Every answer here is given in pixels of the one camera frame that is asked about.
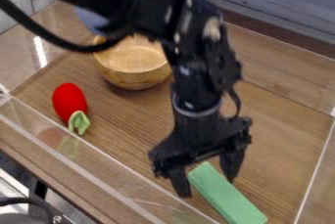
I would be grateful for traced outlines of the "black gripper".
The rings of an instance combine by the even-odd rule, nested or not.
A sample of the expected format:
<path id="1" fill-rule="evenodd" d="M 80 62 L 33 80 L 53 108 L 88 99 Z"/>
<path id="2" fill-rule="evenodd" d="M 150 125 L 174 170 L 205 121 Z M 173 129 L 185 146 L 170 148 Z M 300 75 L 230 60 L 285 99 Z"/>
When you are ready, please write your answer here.
<path id="1" fill-rule="evenodd" d="M 220 166 L 229 182 L 238 176 L 245 149 L 252 143 L 252 119 L 225 117 L 220 104 L 202 112 L 187 112 L 173 106 L 174 126 L 163 141 L 149 151 L 155 176 L 170 178 L 181 198 L 191 196 L 186 166 L 220 156 Z"/>

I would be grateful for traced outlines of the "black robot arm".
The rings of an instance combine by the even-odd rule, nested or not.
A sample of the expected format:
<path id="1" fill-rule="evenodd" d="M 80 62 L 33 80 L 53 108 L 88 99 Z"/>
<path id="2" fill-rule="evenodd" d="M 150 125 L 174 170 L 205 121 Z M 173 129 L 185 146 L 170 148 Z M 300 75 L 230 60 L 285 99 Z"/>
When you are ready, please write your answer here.
<path id="1" fill-rule="evenodd" d="M 173 70 L 174 128 L 147 156 L 155 176 L 167 178 L 179 197 L 191 195 L 186 167 L 218 156 L 225 176 L 234 180 L 252 141 L 252 120 L 220 113 L 222 96 L 238 104 L 234 85 L 242 66 L 229 46 L 222 12 L 205 0 L 60 0 L 88 15 L 107 40 L 96 46 L 74 44 L 44 29 L 8 0 L 3 9 L 48 42 L 78 52 L 94 52 L 139 33 L 158 41 Z"/>

